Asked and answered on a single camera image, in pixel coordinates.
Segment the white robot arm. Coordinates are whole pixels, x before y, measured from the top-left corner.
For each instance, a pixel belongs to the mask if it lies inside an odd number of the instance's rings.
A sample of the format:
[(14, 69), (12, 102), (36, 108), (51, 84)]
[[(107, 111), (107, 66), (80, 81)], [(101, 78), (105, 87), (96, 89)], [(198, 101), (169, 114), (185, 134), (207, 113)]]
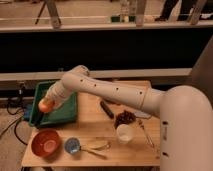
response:
[(213, 171), (213, 107), (201, 90), (181, 85), (160, 91), (101, 81), (78, 65), (48, 89), (39, 109), (50, 112), (74, 92), (96, 95), (159, 118), (161, 171)]

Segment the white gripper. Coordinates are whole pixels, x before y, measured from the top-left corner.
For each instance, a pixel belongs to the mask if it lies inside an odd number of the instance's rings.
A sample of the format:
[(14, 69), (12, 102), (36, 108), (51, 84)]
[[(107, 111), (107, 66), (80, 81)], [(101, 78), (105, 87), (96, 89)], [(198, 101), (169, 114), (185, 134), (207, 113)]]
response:
[(61, 81), (57, 81), (49, 87), (42, 100), (52, 102), (53, 109), (57, 109), (70, 97), (70, 95), (71, 91), (67, 90)]

